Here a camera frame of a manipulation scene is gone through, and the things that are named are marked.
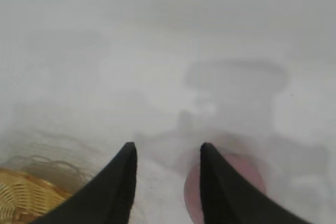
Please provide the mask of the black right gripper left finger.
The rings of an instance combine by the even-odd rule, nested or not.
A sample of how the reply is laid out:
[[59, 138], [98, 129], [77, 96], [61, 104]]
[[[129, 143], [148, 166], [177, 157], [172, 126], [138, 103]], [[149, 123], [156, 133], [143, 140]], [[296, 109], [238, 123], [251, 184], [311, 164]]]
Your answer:
[[135, 144], [125, 143], [85, 187], [33, 223], [128, 223], [135, 198], [137, 161]]

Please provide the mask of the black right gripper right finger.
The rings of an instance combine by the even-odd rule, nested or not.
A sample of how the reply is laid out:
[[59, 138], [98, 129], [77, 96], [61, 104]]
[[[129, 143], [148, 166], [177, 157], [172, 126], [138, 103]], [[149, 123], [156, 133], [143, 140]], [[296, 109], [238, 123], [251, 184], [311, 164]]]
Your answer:
[[199, 184], [205, 223], [307, 223], [249, 183], [211, 143], [200, 149]]

